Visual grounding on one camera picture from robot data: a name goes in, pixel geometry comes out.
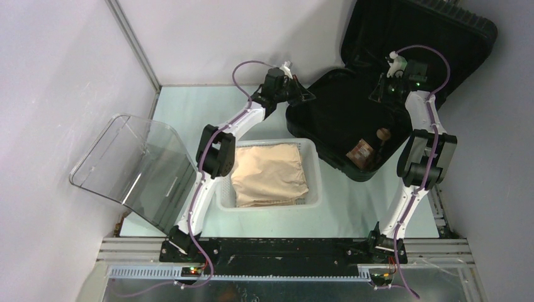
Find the black ribbed hard-shell suitcase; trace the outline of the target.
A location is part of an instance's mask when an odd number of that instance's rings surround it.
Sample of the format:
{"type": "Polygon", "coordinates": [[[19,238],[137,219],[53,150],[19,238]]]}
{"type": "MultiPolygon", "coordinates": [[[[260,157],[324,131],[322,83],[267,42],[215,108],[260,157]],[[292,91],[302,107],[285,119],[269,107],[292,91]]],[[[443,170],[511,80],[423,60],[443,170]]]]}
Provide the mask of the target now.
{"type": "Polygon", "coordinates": [[[309,86],[314,99],[286,110],[287,129],[319,157],[365,182],[411,140],[410,93],[440,107],[492,52],[494,22],[446,1],[357,1],[342,67],[309,86]]]}

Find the beige cloth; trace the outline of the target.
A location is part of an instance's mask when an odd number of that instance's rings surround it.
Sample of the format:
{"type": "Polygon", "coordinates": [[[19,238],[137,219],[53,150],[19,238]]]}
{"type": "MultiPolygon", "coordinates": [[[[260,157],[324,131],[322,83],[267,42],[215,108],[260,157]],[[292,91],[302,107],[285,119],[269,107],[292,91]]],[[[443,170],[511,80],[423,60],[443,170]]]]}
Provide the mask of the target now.
{"type": "Polygon", "coordinates": [[[295,205],[309,192],[295,143],[237,148],[230,179],[238,208],[295,205]]]}

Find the white perforated plastic basket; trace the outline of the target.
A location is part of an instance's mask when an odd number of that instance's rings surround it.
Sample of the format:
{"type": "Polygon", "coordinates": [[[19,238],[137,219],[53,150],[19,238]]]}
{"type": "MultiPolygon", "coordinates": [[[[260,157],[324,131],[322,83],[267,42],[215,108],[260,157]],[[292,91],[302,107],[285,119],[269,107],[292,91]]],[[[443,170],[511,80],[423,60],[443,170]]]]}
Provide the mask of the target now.
{"type": "Polygon", "coordinates": [[[214,200],[231,212],[315,208],[322,201],[315,144],[305,138],[238,142],[236,163],[214,200]]]}

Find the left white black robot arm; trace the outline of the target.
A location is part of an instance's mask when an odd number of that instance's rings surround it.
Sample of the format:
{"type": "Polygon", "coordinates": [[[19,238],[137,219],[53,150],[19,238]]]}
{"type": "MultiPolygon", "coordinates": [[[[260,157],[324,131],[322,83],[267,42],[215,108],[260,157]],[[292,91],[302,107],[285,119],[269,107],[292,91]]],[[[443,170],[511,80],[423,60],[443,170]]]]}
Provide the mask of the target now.
{"type": "Polygon", "coordinates": [[[291,63],[271,66],[257,91],[247,96],[247,103],[230,120],[218,126],[206,125],[196,153],[197,173],[191,200],[169,231],[169,243],[184,262],[191,262],[201,252],[198,237],[214,194],[215,186],[229,175],[235,162],[236,143],[252,127],[269,117],[280,103],[297,106],[316,96],[299,82],[290,70],[291,63]]]}

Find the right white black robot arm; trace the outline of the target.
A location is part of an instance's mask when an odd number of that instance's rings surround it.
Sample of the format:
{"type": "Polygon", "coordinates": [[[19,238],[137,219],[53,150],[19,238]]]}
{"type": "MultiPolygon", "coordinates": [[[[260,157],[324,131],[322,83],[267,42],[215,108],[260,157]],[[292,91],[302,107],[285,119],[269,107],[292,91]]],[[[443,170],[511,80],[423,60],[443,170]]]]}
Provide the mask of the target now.
{"type": "Polygon", "coordinates": [[[426,68],[397,57],[380,78],[379,99],[407,111],[411,134],[397,163],[399,186],[393,201],[369,234],[366,254],[375,263],[399,255],[415,209],[445,178],[457,147],[456,136],[447,134],[438,117],[436,96],[426,87],[426,68]]]}

